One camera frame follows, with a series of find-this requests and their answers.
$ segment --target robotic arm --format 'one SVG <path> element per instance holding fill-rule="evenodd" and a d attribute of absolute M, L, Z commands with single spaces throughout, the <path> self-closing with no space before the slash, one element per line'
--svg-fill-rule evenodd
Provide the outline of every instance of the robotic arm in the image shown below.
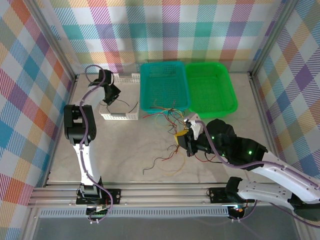
<path fill-rule="evenodd" d="M 98 79 L 89 84 L 81 101 L 64 107 L 65 137 L 73 145 L 81 169 L 76 204 L 88 206 L 87 215 L 91 222 L 93 213 L 104 211 L 105 216 L 100 220 L 110 213 L 106 203 L 108 206 L 120 203 L 120 189 L 103 188 L 92 151 L 92 141 L 97 134 L 93 108 L 100 101 L 111 105 L 121 92 L 111 79 L 112 72 L 101 69 Z M 187 129 L 178 132 L 175 140 L 186 149 L 188 157 L 198 151 L 215 154 L 230 168 L 251 171 L 277 183 L 263 184 L 231 177 L 223 189 L 224 200 L 239 204 L 261 200 L 287 207 L 304 219 L 320 221 L 318 179 L 287 165 L 258 142 L 238 137 L 233 127 L 222 120 L 215 119 L 205 125 L 197 114 L 192 113 L 184 121 Z"/>
<path fill-rule="evenodd" d="M 105 204 L 107 196 L 95 184 L 103 186 L 92 151 L 93 140 L 97 134 L 93 109 L 100 101 L 104 101 L 109 106 L 118 98 L 121 91 L 111 83 L 111 79 L 111 71 L 100 70 L 98 79 L 89 84 L 83 98 L 73 105 L 66 105 L 63 109 L 64 134 L 73 145 L 81 170 L 81 184 L 77 194 L 85 202 L 95 204 Z"/>
<path fill-rule="evenodd" d="M 198 151 L 216 154 L 228 167 L 257 173 L 277 183 L 231 177 L 225 188 L 228 199 L 236 203 L 248 199 L 270 202 L 294 210 L 302 218 L 320 221 L 318 179 L 288 165 L 256 141 L 238 137 L 233 127 L 222 120 L 215 119 L 205 126 L 199 116 L 192 113 L 184 121 L 188 129 L 177 133 L 175 138 L 186 149 L 188 157 Z"/>

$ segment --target plaid wallpaper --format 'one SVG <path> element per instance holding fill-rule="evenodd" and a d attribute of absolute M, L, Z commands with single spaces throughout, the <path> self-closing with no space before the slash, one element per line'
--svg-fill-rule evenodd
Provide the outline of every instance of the plaid wallpaper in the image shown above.
<path fill-rule="evenodd" d="M 0 5 L 0 240 L 15 240 L 52 154 L 71 81 L 23 0 Z"/>
<path fill-rule="evenodd" d="M 247 72 L 284 2 L 38 0 L 38 5 L 77 73 L 90 64 L 135 73 L 141 63 L 168 60 L 219 61 L 231 72 Z"/>
<path fill-rule="evenodd" d="M 249 72 L 252 71 L 253 67 L 255 66 L 255 64 L 256 64 L 256 62 L 257 62 L 257 59 L 258 59 L 258 57 L 260 56 L 261 51 L 262 51 L 263 48 L 265 47 L 265 45 L 266 45 L 266 43 L 267 43 L 267 41 L 268 41 L 268 39 L 269 39 L 270 33 L 271 33 L 271 31 L 273 30 L 273 28 L 274 28 L 277 20 L 279 19 L 279 17 L 280 17 L 280 15 L 281 15 L 281 13 L 282 13 L 282 11 L 283 11 L 283 9 L 284 9 L 285 4 L 287 3 L 287 1 L 288 1 L 288 0 L 281 0 L 281 3 L 280 3 L 280 5 L 279 5 L 278 9 L 276 10 L 275 14 L 274 14 L 273 17 L 272 17 L 272 21 L 271 21 L 268 29 L 266 30 L 266 32 L 265 32 L 265 34 L 264 34 L 264 36 L 263 36 L 263 39 L 262 39 L 262 41 L 261 41 L 261 43 L 260 43 L 260 45 L 259 45 L 259 48 L 258 48 L 258 50 L 256 51 L 256 53 L 255 53 L 255 55 L 254 55 L 254 58 L 253 58 L 253 60 L 252 60 L 252 62 L 251 62 L 251 64 L 250 64 L 250 67 L 249 67 L 249 69 L 248 69 Z"/>
<path fill-rule="evenodd" d="M 257 84 L 281 158 L 320 178 L 320 0 L 298 2 Z"/>

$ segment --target black robotic arm joint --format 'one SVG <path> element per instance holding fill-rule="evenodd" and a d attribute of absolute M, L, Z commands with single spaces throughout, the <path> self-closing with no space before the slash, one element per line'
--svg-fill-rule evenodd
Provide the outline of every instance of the black robotic arm joint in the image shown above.
<path fill-rule="evenodd" d="M 111 83 L 113 73 L 106 69 L 104 70 L 104 72 L 105 72 L 105 81 L 100 85 L 100 87 L 104 88 L 105 98 L 103 99 L 103 101 L 109 106 L 119 97 L 119 94 L 121 93 L 121 91 L 119 88 L 117 88 L 114 85 L 114 82 Z M 89 87 L 97 86 L 102 82 L 103 78 L 104 78 L 103 71 L 100 70 L 98 79 L 91 82 L 89 84 Z"/>
<path fill-rule="evenodd" d="M 84 140 L 86 146 L 96 138 L 97 128 L 93 109 L 90 105 L 82 106 L 85 117 L 88 121 L 88 134 Z M 72 145 L 79 144 L 86 132 L 86 124 L 77 105 L 66 105 L 63 109 L 64 135 Z"/>
<path fill-rule="evenodd" d="M 268 152 L 266 147 L 258 142 L 238 137 L 234 128 L 220 119 L 210 121 L 206 128 L 219 155 L 225 157 L 232 165 L 238 166 L 262 161 L 264 154 Z M 188 132 L 178 136 L 177 140 L 178 144 L 186 149 L 188 157 L 193 156 L 198 151 L 214 154 L 204 132 L 195 140 L 193 130 L 189 128 Z M 262 166 L 263 164 L 257 164 L 243 169 L 250 171 Z"/>

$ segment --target metal frame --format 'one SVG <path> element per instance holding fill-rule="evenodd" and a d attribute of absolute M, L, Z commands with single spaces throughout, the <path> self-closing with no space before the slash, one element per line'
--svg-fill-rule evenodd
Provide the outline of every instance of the metal frame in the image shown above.
<path fill-rule="evenodd" d="M 255 78 L 260 71 L 261 67 L 263 66 L 264 62 L 266 61 L 272 47 L 274 46 L 275 42 L 277 41 L 279 35 L 281 34 L 285 24 L 287 23 L 292 11 L 295 9 L 299 0 L 287 0 L 285 6 L 274 24 L 274 27 L 267 39 L 265 46 L 263 47 L 261 54 L 257 58 L 255 65 L 252 68 L 251 74 L 253 78 Z"/>
<path fill-rule="evenodd" d="M 73 68 L 71 67 L 67 57 L 64 54 L 60 44 L 58 43 L 57 38 L 54 36 L 53 32 L 51 31 L 50 26 L 48 25 L 44 15 L 42 14 L 41 10 L 38 7 L 38 4 L 35 0 L 24 0 L 25 5 L 29 9 L 31 15 L 34 17 L 36 23 L 39 25 L 41 32 L 43 33 L 45 39 L 47 40 L 50 47 L 53 49 L 54 53 L 56 54 L 58 60 L 61 62 L 63 68 L 69 74 L 69 77 L 72 79 L 76 79 L 76 73 L 74 72 Z"/>
<path fill-rule="evenodd" d="M 254 98 L 258 113 L 259 113 L 260 121 L 262 124 L 262 128 L 264 131 L 264 135 L 265 135 L 268 147 L 269 147 L 270 151 L 279 158 L 280 157 L 279 151 L 276 147 L 276 144 L 275 144 L 275 141 L 274 141 L 274 138 L 272 135 L 272 131 L 271 131 L 270 125 L 268 123 L 268 118 L 267 118 L 266 112 L 264 111 L 262 100 L 259 96 L 257 85 L 256 85 L 255 81 L 253 80 L 252 76 L 250 75 L 250 73 L 248 73 L 248 79 L 249 79 L 253 98 Z"/>
<path fill-rule="evenodd" d="M 35 234 L 36 226 L 43 209 L 53 208 L 66 210 L 79 210 L 76 205 L 76 190 L 80 182 L 61 182 L 49 184 L 46 187 L 35 188 L 27 214 L 23 220 L 21 240 L 31 240 Z M 114 209 L 122 208 L 156 208 L 156 207 L 208 207 L 237 206 L 236 203 L 211 204 L 207 196 L 209 188 L 223 188 L 225 183 L 103 183 L 105 188 L 121 189 L 121 200 Z"/>
<path fill-rule="evenodd" d="M 69 96 L 69 99 L 67 101 L 66 104 L 69 104 L 73 97 L 74 97 L 74 94 L 75 94 L 75 91 L 76 91 L 76 88 L 77 88 L 77 84 L 78 84 L 78 77 L 74 80 L 73 84 L 72 84 L 72 87 L 71 87 L 71 91 L 70 91 L 70 96 Z M 63 126 L 64 126 L 64 121 L 61 120 L 60 124 L 59 124 L 59 131 L 58 131 L 58 135 L 57 135 L 57 141 L 55 141 L 54 143 L 54 146 L 53 146 L 53 150 L 52 150 L 52 154 L 51 154 L 51 157 L 49 159 L 49 163 L 48 163 L 48 167 L 47 169 L 45 170 L 45 174 L 44 174 L 44 177 L 43 177 L 43 180 L 42 180 L 42 183 L 41 183 L 41 186 L 42 187 L 45 187 L 47 185 L 47 181 L 49 179 L 49 174 L 50 174 L 50 171 L 51 171 L 51 167 L 52 167 L 52 164 L 53 164 L 53 161 L 55 159 L 55 154 L 56 154 L 56 149 L 58 147 L 58 140 L 60 139 L 61 137 L 61 134 L 63 134 Z"/>

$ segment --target green plastic tray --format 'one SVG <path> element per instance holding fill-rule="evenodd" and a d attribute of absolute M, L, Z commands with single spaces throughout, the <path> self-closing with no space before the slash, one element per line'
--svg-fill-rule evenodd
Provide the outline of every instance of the green plastic tray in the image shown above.
<path fill-rule="evenodd" d="M 185 66 L 191 105 L 200 118 L 220 118 L 233 113 L 238 101 L 227 68 L 219 62 Z"/>

